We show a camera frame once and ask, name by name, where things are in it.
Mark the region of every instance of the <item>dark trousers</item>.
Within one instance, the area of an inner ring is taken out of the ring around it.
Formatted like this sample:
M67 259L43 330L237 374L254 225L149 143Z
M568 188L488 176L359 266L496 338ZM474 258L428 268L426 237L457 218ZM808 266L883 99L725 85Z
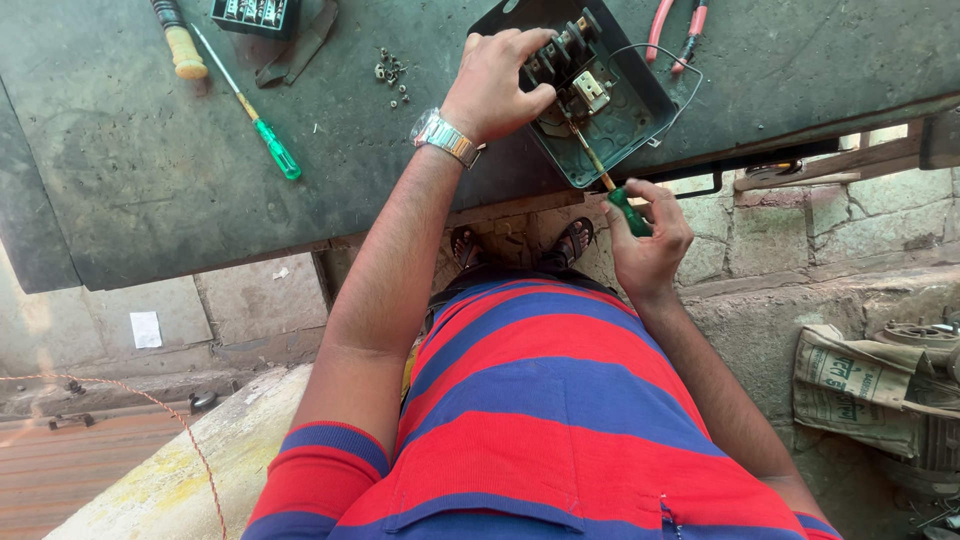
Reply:
M443 309L458 294L484 283L515 280L553 280L620 298L612 288L595 282L582 272L567 268L566 255L563 252L544 253L533 270L507 268L498 262L485 262L464 270L446 286L446 289L430 298L424 321L426 331L430 332L433 328L434 314Z

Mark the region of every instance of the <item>shirt sleeve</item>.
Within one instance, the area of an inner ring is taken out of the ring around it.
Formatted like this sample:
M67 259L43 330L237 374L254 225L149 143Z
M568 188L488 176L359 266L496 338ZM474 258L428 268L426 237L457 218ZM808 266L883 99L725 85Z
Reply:
M810 540L843 540L843 536L840 536L839 532L820 518L802 512L794 512L794 515L797 516L797 520L804 528L806 537Z
M294 428L267 468L243 540L326 538L389 471L383 447L358 428L337 422Z

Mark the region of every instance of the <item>sandal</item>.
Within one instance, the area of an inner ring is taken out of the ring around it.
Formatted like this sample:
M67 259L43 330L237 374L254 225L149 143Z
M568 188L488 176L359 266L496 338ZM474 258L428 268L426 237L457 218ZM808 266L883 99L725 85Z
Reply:
M470 230L470 227L462 226L457 227L453 230L453 233L450 233L450 253L456 257L457 256L457 240L463 240L464 242L464 252L460 254L460 257L457 259L457 264L460 266L461 270L467 270L471 266L477 266L483 264L484 261L484 252L483 246L481 246L480 253L477 254L477 260L475 264L468 264L470 260L470 254L473 253L473 248L479 246L480 244L476 240L477 233Z
M577 230L578 221L581 226L579 231ZM567 268L573 266L573 263L584 254L586 248L580 247L580 233L583 231L587 231L587 247L590 247L590 244L593 243L593 222L586 217L578 217L566 226L560 238L557 239L557 243L550 249L550 251L558 251L564 254ZM572 248L564 242L564 238L570 238L570 243L573 244Z

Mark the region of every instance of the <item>green screwdriver handle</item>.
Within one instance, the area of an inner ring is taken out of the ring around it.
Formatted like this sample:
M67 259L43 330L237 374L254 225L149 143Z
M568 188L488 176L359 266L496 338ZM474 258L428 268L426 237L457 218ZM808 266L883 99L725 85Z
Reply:
M614 191L610 192L610 195L607 195L607 200L611 203L617 205L618 208L623 210L624 215L627 216L627 223L630 224L630 232L634 236L653 236L654 232L650 230L650 227L644 223L643 218L634 212L634 208L630 206L630 201L627 200L627 190L622 186L618 187Z
M287 149L283 147L283 144L276 139L276 134L274 130L270 128L270 125L260 118L257 118L253 120L253 127L256 129L256 132L263 137L263 141L267 143L270 154L274 157L276 164L279 165L280 170L283 171L283 175L287 177L287 180L296 180L299 178L300 166L297 165L297 162L294 161L290 153L287 152Z

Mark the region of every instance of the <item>hand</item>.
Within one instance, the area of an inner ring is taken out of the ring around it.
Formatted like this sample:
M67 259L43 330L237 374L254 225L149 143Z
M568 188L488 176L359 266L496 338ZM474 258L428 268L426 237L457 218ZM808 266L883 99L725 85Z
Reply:
M537 86L530 93L520 90L520 67L556 35L543 28L504 30L492 37L471 34L441 118L477 146L533 121L556 101L557 90L551 85Z
M626 188L631 198L652 202L636 210L653 226L653 236L634 237L622 210L606 201L601 208L610 224L616 280L639 311L644 305L676 300L673 277L693 241L693 231L669 189L633 178Z

